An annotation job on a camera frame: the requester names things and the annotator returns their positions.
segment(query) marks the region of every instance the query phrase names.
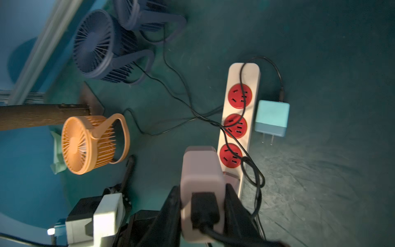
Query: blue fan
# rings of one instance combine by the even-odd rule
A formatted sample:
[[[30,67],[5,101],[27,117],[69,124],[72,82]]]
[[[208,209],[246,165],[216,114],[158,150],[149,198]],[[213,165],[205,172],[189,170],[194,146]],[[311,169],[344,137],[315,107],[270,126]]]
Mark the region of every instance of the blue fan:
[[[130,64],[143,57],[148,58],[145,71],[149,72],[154,53],[139,51],[134,33],[122,28],[106,11],[95,10],[81,21],[74,40],[73,59],[85,77],[113,83],[140,83],[144,73],[133,82],[127,82],[126,78],[133,70]]]
[[[183,16],[166,13],[166,5],[162,0],[113,0],[113,3],[122,27],[127,30],[140,30],[143,38],[154,45],[171,41],[186,25]],[[144,35],[144,31],[159,31],[167,22],[177,23],[177,29],[165,40],[150,41]]]

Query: black plug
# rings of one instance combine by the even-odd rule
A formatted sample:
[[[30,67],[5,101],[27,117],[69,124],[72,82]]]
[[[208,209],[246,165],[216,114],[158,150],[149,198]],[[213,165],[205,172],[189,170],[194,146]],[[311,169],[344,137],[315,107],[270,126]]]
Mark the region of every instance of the black plug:
[[[285,97],[284,86],[281,86],[281,88],[280,88],[280,95],[278,97],[278,101],[284,102],[284,97]]]
[[[213,192],[192,193],[191,221],[193,229],[208,226],[211,229],[220,221],[217,198]]]

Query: fan grille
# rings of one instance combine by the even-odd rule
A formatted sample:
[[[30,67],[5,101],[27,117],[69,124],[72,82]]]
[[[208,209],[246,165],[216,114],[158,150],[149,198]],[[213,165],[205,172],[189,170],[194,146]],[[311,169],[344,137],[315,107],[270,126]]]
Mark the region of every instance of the fan grille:
[[[123,56],[137,51],[137,38],[132,31],[127,31],[121,28],[121,49],[120,54],[117,56]],[[111,70],[102,80],[113,83],[125,82],[126,78],[132,72],[133,68],[130,65],[126,65],[119,69]]]
[[[120,0],[119,1],[119,2],[121,2],[121,6],[118,9],[119,10],[118,16],[119,16],[119,19],[122,23],[127,23],[129,18],[132,18],[132,14],[135,14],[135,13],[133,13],[134,1],[135,0]],[[167,9],[166,5],[163,3],[162,0],[154,0],[154,1],[140,0],[137,2],[140,4],[140,7],[144,10],[166,12],[166,9]],[[139,26],[139,30],[156,32],[156,31],[159,31],[163,27],[164,27],[164,23],[142,23]]]
[[[113,26],[109,16],[94,11],[80,24],[74,40],[73,59],[84,73],[94,71],[111,53]]]
[[[87,116],[85,118],[94,128],[106,120],[103,116]],[[113,130],[114,128],[110,125],[104,135],[98,140],[97,159],[93,169],[112,161],[115,153]],[[72,117],[65,122],[62,131],[62,152],[67,167],[73,173],[82,174],[80,171],[89,165],[87,156],[91,155],[89,148],[92,147],[88,147],[87,142],[90,140],[87,140],[87,138],[90,137],[87,136],[86,128],[79,119]]]

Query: black cable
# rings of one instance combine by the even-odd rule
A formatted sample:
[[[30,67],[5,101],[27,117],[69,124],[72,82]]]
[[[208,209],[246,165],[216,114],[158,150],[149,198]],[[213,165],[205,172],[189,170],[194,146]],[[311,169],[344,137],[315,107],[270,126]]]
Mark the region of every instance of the black cable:
[[[47,245],[47,244],[42,244],[42,243],[36,243],[33,241],[29,241],[23,238],[18,238],[15,236],[11,236],[5,233],[1,233],[0,232],[0,238],[2,239],[6,239],[12,242],[16,242],[16,243],[21,243],[24,245],[28,245],[28,246],[34,246],[34,247],[67,247],[66,245]]]
[[[256,222],[256,218],[252,220],[252,223],[254,224],[255,230],[259,231],[259,234],[262,236],[261,228],[258,226],[258,223]]]
[[[167,67],[169,67],[172,71],[174,71],[174,72],[178,75],[179,79],[182,81],[182,83],[183,83],[183,85],[184,85],[184,87],[185,87],[185,90],[186,90],[187,95],[188,95],[189,102],[191,103],[192,101],[191,101],[191,96],[190,96],[189,88],[187,87],[187,85],[186,85],[185,81],[183,80],[183,78],[181,77],[181,75],[180,75],[177,71],[175,71],[172,67],[170,67],[170,66],[168,65],[168,63],[166,62],[166,58],[165,58],[164,52],[165,52],[165,47],[164,47],[164,51],[163,51],[163,59],[164,59],[164,61],[165,61],[165,64],[166,64]],[[253,58],[249,59],[247,62],[245,62],[245,63],[242,65],[242,67],[241,67],[241,69],[240,69],[240,73],[239,73],[239,80],[240,80],[241,88],[243,88],[243,80],[242,80],[243,68],[244,68],[244,66],[245,66],[247,63],[249,63],[250,61],[255,60],[255,59],[264,59],[265,61],[267,61],[268,63],[270,63],[270,64],[274,67],[274,69],[276,70],[276,73],[277,73],[278,78],[279,78],[279,81],[280,81],[279,101],[282,102],[282,101],[284,100],[284,83],[283,83],[283,80],[282,80],[282,76],[281,76],[280,71],[279,71],[278,67],[276,66],[276,64],[275,64],[271,59],[269,59],[269,58],[267,58],[267,57],[265,57],[265,56],[256,56],[256,57],[253,57]],[[242,114],[241,114],[239,120],[238,120],[238,121],[235,121],[233,124],[224,126],[224,125],[221,125],[221,124],[218,123],[218,122],[212,121],[212,120],[210,120],[210,119],[208,119],[208,118],[206,118],[206,117],[200,115],[198,112],[196,112],[196,110],[194,110],[194,109],[192,108],[191,104],[188,105],[187,103],[185,103],[185,102],[182,101],[181,99],[179,99],[179,98],[173,96],[173,95],[170,93],[170,91],[168,90],[168,88],[165,86],[165,84],[164,84],[162,81],[160,81],[160,80],[158,80],[158,79],[156,79],[156,78],[152,78],[152,77],[151,77],[150,75],[148,75],[142,68],[140,68],[140,69],[141,69],[148,77],[150,77],[151,79],[154,79],[154,80],[158,81],[159,83],[161,83],[161,84],[166,88],[167,92],[171,95],[172,98],[174,98],[174,99],[176,99],[176,100],[182,102],[183,104],[187,105],[187,106],[190,108],[192,114],[193,114],[197,119],[201,119],[201,120],[203,120],[203,121],[206,121],[206,122],[210,123],[210,124],[213,125],[213,126],[216,126],[216,127],[221,128],[221,130],[222,130],[222,132],[223,132],[223,134],[224,134],[225,143],[226,143],[226,145],[227,145],[227,148],[231,151],[231,153],[232,153],[233,155],[235,155],[237,158],[239,158],[239,159],[241,160],[241,168],[242,168],[243,174],[246,176],[248,182],[251,183],[252,185],[254,185],[254,186],[257,188],[257,190],[256,190],[256,196],[255,196],[255,201],[254,201],[254,204],[255,204],[254,207],[255,207],[255,209],[254,209],[253,213],[251,214],[251,218],[252,218],[251,220],[254,222],[254,221],[255,221],[254,218],[257,218],[257,220],[258,220],[258,222],[259,222],[259,228],[260,228],[261,235],[262,235],[263,238],[266,238],[265,233],[264,233],[264,230],[263,230],[263,228],[262,228],[262,224],[261,224],[261,222],[260,222],[260,218],[259,218],[259,209],[260,209],[261,200],[262,200],[262,194],[261,194],[260,188],[262,188],[262,187],[265,185],[265,177],[264,177],[263,174],[260,172],[260,170],[257,168],[257,166],[255,165],[255,163],[253,162],[252,158],[251,158],[250,155],[247,153],[247,151],[244,149],[244,147],[243,147],[243,146],[239,143],[239,141],[233,136],[233,134],[230,133],[229,130],[227,129],[227,128],[229,128],[229,127],[232,127],[232,126],[236,125],[241,119],[243,119],[243,116],[244,116],[244,113],[245,113],[245,108],[246,108],[246,101],[245,101],[245,100],[243,101],[243,104],[244,104],[244,106],[243,106],[243,112],[242,112]],[[225,133],[225,132],[228,133],[229,136],[231,136],[232,139],[234,139],[234,140],[236,141],[236,143],[242,148],[243,152],[246,154],[246,157],[240,157],[238,154],[236,154],[236,153],[230,148],[229,143],[228,143],[228,141],[227,141],[227,137],[226,137],[226,133]],[[255,182],[254,182],[254,181],[249,177],[249,175],[247,174],[247,172],[246,172],[246,170],[245,170],[245,167],[244,167],[244,163],[247,164],[247,165],[249,165],[249,166],[253,169],[254,175],[255,175]]]
[[[258,219],[259,228],[261,229],[261,236],[264,240],[266,240],[266,234],[265,231],[263,230],[261,219],[259,218],[259,214],[257,214],[256,218]]]
[[[165,58],[165,50],[166,50],[165,44],[166,44],[166,28],[164,26],[163,27],[163,51],[162,51],[163,61],[165,62],[165,65],[169,69],[171,69],[174,73],[177,74],[177,76],[180,78],[181,82],[184,84],[184,88],[185,88],[185,91],[186,91],[186,94],[187,94],[188,100],[189,100],[189,105],[192,106],[192,96],[191,96],[191,91],[189,90],[189,87],[186,85],[186,82],[184,81],[182,76],[175,69],[173,69],[166,61],[166,58]]]
[[[251,61],[251,60],[254,60],[254,59],[258,59],[258,58],[265,59],[266,61],[268,61],[269,63],[271,63],[271,64],[274,66],[274,68],[276,69],[276,71],[278,72],[278,74],[279,74],[279,71],[278,71],[277,66],[275,66],[275,64],[274,64],[270,59],[268,59],[268,58],[266,58],[266,57],[254,57],[254,58],[249,59],[248,62]],[[243,83],[242,83],[242,77],[241,77],[241,76],[242,76],[242,71],[243,71],[243,67],[245,66],[245,64],[247,64],[247,62],[244,63],[244,64],[242,65],[242,68],[241,68],[241,70],[240,70],[240,77],[239,77],[239,78],[240,78],[240,83],[241,83],[241,84],[243,84]],[[254,162],[252,161],[252,159],[251,159],[250,155],[248,154],[248,152],[247,152],[247,151],[244,149],[244,147],[239,143],[239,141],[232,135],[232,133],[230,133],[229,130],[227,129],[227,128],[230,127],[230,126],[233,126],[233,125],[237,124],[240,120],[236,121],[234,124],[227,125],[227,126],[223,126],[223,125],[221,125],[221,124],[218,123],[218,122],[215,122],[215,121],[213,121],[213,120],[210,120],[210,119],[208,119],[208,118],[202,116],[202,115],[199,114],[194,108],[192,108],[190,105],[188,105],[186,102],[184,102],[183,100],[181,100],[181,99],[175,97],[174,95],[172,95],[171,92],[170,92],[170,90],[167,88],[167,86],[166,86],[161,80],[159,80],[159,79],[157,79],[157,78],[151,77],[151,76],[148,75],[141,67],[139,67],[137,64],[136,64],[136,66],[137,66],[139,69],[141,69],[141,70],[143,71],[143,73],[145,73],[149,78],[151,78],[151,79],[153,79],[153,80],[155,80],[155,81],[161,83],[162,86],[166,89],[167,93],[168,93],[172,98],[174,98],[174,99],[180,101],[181,103],[183,103],[184,105],[186,105],[187,107],[189,107],[189,108],[191,109],[192,113],[196,116],[196,118],[201,119],[201,120],[203,120],[203,121],[206,121],[206,122],[212,124],[213,126],[217,126],[217,127],[220,127],[220,128],[221,128],[221,130],[222,130],[223,133],[224,133],[225,143],[226,143],[228,149],[231,151],[231,153],[232,153],[233,155],[235,155],[237,158],[241,159],[241,162],[242,162],[241,168],[242,168],[242,171],[243,171],[244,175],[246,176],[247,180],[248,180],[251,184],[253,184],[254,186],[257,187],[256,198],[255,198],[255,202],[256,202],[257,207],[255,208],[254,212],[251,214],[252,219],[253,219],[253,218],[258,214],[258,212],[259,212],[259,208],[260,208],[260,204],[261,204],[261,196],[259,196],[259,194],[261,193],[261,192],[260,192],[260,188],[262,188],[262,187],[265,185],[265,178],[264,178],[263,174],[260,172],[260,170],[256,167],[256,165],[254,164]],[[227,137],[226,137],[225,132],[227,132],[227,133],[237,142],[237,144],[242,148],[242,150],[244,151],[244,153],[246,154],[247,157],[240,157],[238,154],[236,154],[236,153],[230,148],[229,143],[227,142]],[[254,170],[255,182],[249,177],[249,175],[248,175],[247,172],[245,171],[244,163],[246,163],[247,165],[249,165],[249,166]],[[262,184],[259,183],[259,177],[262,178]]]
[[[213,109],[213,110],[207,112],[206,114],[204,114],[204,116],[209,117],[209,116],[218,114],[218,113],[222,112],[222,107],[223,107],[223,106],[219,106],[219,107],[217,107],[217,108],[215,108],[215,109]],[[156,133],[156,134],[151,134],[151,133],[148,133],[148,132],[143,131],[143,130],[140,128],[140,126],[139,126],[139,124],[138,124],[138,122],[137,122],[137,118],[136,118],[136,116],[134,115],[132,109],[126,108],[126,109],[122,112],[122,115],[125,115],[126,112],[129,112],[129,113],[132,115],[132,119],[133,119],[134,123],[136,124],[136,127],[137,127],[137,129],[139,130],[139,132],[140,132],[141,134],[143,134],[143,135],[149,135],[149,136],[159,136],[159,135],[162,135],[162,134],[167,133],[167,132],[169,132],[169,131],[171,131],[171,130],[174,130],[175,128],[178,128],[178,127],[180,127],[180,126],[182,126],[182,125],[184,125],[184,124],[186,124],[186,123],[189,123],[189,122],[192,122],[192,121],[198,119],[197,117],[193,117],[193,118],[190,118],[190,119],[188,119],[188,120],[186,120],[186,121],[184,121],[184,122],[182,122],[182,123],[180,123],[180,124],[178,124],[178,125],[176,125],[176,126],[174,126],[174,127],[171,127],[170,129],[167,129],[167,130],[165,130],[165,131],[162,131],[162,132],[159,132],[159,133]]]
[[[222,242],[226,245],[237,246],[237,247],[284,247],[280,242],[271,242],[263,239],[256,238],[231,238],[217,233],[209,226],[204,226],[199,229],[202,233],[210,236],[211,238]]]
[[[56,237],[55,235],[51,235],[51,244],[56,245]]]

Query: fan handle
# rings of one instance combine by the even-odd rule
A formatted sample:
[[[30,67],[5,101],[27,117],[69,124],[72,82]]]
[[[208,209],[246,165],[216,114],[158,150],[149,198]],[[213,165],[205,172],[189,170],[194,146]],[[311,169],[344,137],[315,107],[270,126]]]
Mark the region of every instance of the fan handle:
[[[102,122],[101,125],[97,126],[90,132],[92,138],[97,140],[97,139],[101,138],[102,135],[104,135],[104,133],[106,132],[108,127],[110,127],[110,125],[113,122],[115,122],[115,120],[117,120],[117,119],[121,122],[121,125],[122,125],[122,129],[124,132],[125,145],[124,145],[124,150],[123,150],[121,157],[117,161],[110,162],[110,164],[116,164],[116,163],[121,162],[122,160],[124,160],[126,158],[128,152],[129,152],[130,134],[129,134],[128,125],[126,124],[125,117],[120,113],[115,113],[111,117],[106,119],[104,122]]]
[[[174,15],[174,14],[168,14],[168,13],[162,13],[162,12],[156,12],[156,11],[149,11],[149,10],[143,10],[140,12],[140,23],[165,23],[165,22],[176,22],[178,23],[178,27],[172,34],[170,34],[165,40],[161,41],[150,41],[144,34],[143,31],[140,31],[141,35],[150,44],[153,45],[163,45],[164,42],[169,42],[172,39],[174,39],[175,36],[177,36],[186,26],[186,19],[182,15]]]
[[[146,73],[148,73],[151,70],[152,64],[154,63],[154,59],[155,59],[154,52],[151,50],[148,50],[148,49],[142,50],[142,51],[136,51],[136,52],[133,52],[133,53],[130,53],[127,55],[123,55],[123,56],[114,58],[112,61],[112,67],[114,69],[119,69],[119,68],[121,68],[131,62],[135,62],[143,57],[148,58],[147,64],[145,65],[145,69],[144,69],[144,71]],[[146,77],[146,74],[143,72],[143,74],[140,76],[139,79],[132,81],[132,82],[125,82],[125,83],[136,85],[136,84],[142,82],[145,79],[145,77]]]

